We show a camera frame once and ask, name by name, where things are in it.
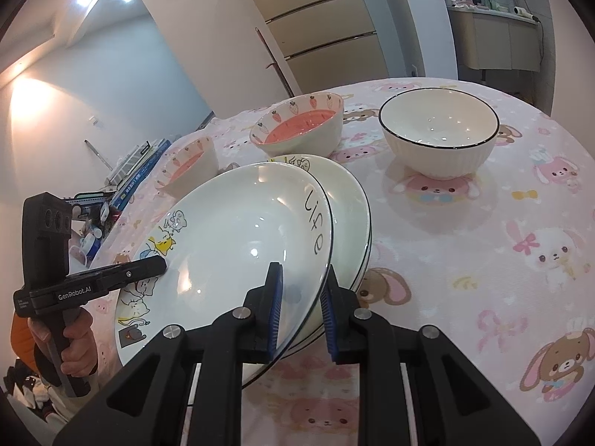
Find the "refrigerator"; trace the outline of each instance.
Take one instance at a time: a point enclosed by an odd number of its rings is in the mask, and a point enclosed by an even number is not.
[[[254,0],[304,93],[387,78],[364,0]]]

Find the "screw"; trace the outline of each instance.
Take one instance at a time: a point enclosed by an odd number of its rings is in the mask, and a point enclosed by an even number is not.
[[[163,329],[163,336],[168,339],[175,339],[181,333],[182,329],[180,329],[177,325],[168,325]]]
[[[433,325],[426,325],[421,329],[421,333],[428,339],[435,339],[440,335],[440,331]]]
[[[251,313],[252,311],[247,307],[238,307],[234,309],[233,312],[231,312],[231,314],[237,319],[246,319]]]
[[[353,312],[353,315],[356,319],[368,320],[372,317],[372,312],[370,312],[367,308],[356,308]]]

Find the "deep plate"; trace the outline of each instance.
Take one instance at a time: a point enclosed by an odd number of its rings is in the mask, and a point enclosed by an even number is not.
[[[285,155],[272,161],[286,162],[308,171],[323,187],[334,221],[335,240],[331,263],[338,284],[350,290],[357,287],[365,272],[366,257],[370,258],[372,232],[370,205],[358,180],[343,166],[318,156]],[[292,353],[294,348],[304,347],[303,342],[312,336],[314,340],[321,330],[322,311],[317,304],[287,352]]]
[[[302,169],[263,163],[208,181],[172,208],[136,253],[165,257],[168,270],[120,292],[120,360],[126,364],[169,324],[189,330],[241,306],[246,292],[264,283],[270,262],[280,262],[284,275],[279,357],[317,303],[331,250],[328,199]],[[245,364],[243,382],[267,367]]]

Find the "refrigerator handle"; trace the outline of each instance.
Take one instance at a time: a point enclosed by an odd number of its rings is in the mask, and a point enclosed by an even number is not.
[[[258,28],[255,28],[255,30],[257,31],[258,37],[261,39],[261,42],[263,42],[263,45],[265,47],[267,47],[268,54],[273,59],[273,62],[271,64],[268,64],[267,65],[267,69],[270,68],[270,67],[275,68],[275,72],[277,73],[277,76],[281,80],[281,82],[282,82],[282,84],[283,84],[283,86],[285,88],[285,91],[289,94],[290,97],[295,97],[295,94],[293,93],[292,88],[289,86],[289,82],[287,81],[287,79],[283,75],[283,72],[281,70],[281,67],[279,67],[279,64],[277,63],[277,59],[275,59],[275,56],[273,55],[273,52],[271,52],[271,47],[268,46],[268,43],[264,39],[263,34],[261,33],[261,31]]]

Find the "person's finger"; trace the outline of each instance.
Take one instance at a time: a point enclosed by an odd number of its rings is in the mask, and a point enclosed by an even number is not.
[[[75,362],[63,362],[61,365],[62,372],[72,377],[86,377],[91,374],[95,365],[97,364],[97,357],[91,351]]]
[[[93,338],[89,331],[83,338],[73,340],[70,346],[62,351],[62,361],[76,362],[81,360],[92,344]]]
[[[29,330],[31,330],[33,339],[39,339],[43,344],[47,344],[49,342],[52,334],[50,333],[46,324],[44,324],[42,321],[33,320],[29,317],[27,319],[27,325],[29,326]]]
[[[80,339],[89,331],[92,323],[93,317],[82,308],[76,320],[64,328],[64,336],[69,339]]]

